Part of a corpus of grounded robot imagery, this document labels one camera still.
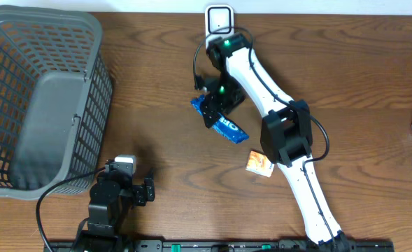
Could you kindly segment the blue Oreo cookie pack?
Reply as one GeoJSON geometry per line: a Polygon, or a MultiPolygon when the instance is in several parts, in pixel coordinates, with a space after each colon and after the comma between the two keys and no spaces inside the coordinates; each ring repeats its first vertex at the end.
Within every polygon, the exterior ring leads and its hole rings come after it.
{"type": "MultiPolygon", "coordinates": [[[[200,108],[204,100],[205,96],[202,94],[198,98],[192,99],[190,101],[191,105],[202,116],[206,115],[205,112],[200,108]]],[[[218,113],[217,118],[217,120],[212,119],[211,128],[224,138],[230,140],[234,144],[239,144],[249,139],[249,136],[235,122],[226,118],[223,114],[218,113]]]]}

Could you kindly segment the orange white snack packet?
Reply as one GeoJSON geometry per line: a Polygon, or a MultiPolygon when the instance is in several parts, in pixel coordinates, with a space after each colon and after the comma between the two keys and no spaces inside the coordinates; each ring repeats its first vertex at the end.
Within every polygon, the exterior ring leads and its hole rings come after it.
{"type": "Polygon", "coordinates": [[[258,174],[260,176],[271,177],[274,170],[274,164],[262,153],[250,151],[246,163],[246,171],[258,174]]]}

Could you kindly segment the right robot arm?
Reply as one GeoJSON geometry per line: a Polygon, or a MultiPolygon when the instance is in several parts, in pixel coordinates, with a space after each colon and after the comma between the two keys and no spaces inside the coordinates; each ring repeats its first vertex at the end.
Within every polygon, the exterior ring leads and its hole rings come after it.
{"type": "Polygon", "coordinates": [[[205,126],[236,144],[242,142],[246,133],[226,116],[249,97],[262,117],[263,153],[285,175],[301,211],[306,236],[320,251],[349,251],[348,240],[333,217],[315,174],[312,126],[319,128],[326,143],[329,137],[311,115],[308,104],[294,100],[273,81],[255,54],[252,37],[215,31],[206,36],[202,45],[220,72],[219,78],[194,75],[195,89],[205,91],[194,103],[205,126]]]}

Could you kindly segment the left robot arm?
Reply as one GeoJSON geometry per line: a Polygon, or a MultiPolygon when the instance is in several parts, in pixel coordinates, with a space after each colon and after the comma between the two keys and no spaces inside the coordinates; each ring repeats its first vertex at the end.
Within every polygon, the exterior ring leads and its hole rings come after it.
{"type": "Polygon", "coordinates": [[[90,189],[87,229],[79,230],[70,250],[75,252],[124,251],[129,239],[119,233],[125,216],[134,207],[155,200],[154,171],[142,184],[133,183],[135,165],[109,160],[90,189]]]}

